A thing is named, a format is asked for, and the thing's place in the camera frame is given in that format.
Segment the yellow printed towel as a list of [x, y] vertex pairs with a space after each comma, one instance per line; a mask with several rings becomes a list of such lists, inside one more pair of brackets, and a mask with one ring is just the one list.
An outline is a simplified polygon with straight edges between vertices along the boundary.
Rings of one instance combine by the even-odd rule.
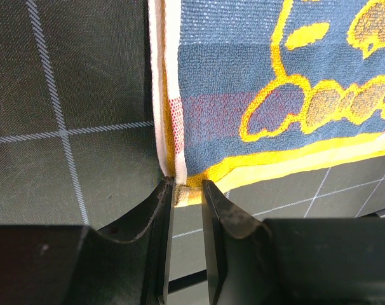
[[159, 164], [178, 207], [385, 156], [385, 1], [149, 1]]

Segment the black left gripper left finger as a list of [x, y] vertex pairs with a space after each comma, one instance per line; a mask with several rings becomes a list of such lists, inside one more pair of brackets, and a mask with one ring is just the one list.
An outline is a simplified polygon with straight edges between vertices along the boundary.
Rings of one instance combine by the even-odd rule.
[[174, 180], [114, 222], [0, 225], [0, 304], [164, 304]]

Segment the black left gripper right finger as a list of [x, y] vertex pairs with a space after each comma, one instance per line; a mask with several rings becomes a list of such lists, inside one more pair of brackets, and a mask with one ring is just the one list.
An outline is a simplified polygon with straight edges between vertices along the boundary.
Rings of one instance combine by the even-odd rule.
[[257, 220], [202, 190], [211, 304], [385, 304], [385, 219]]

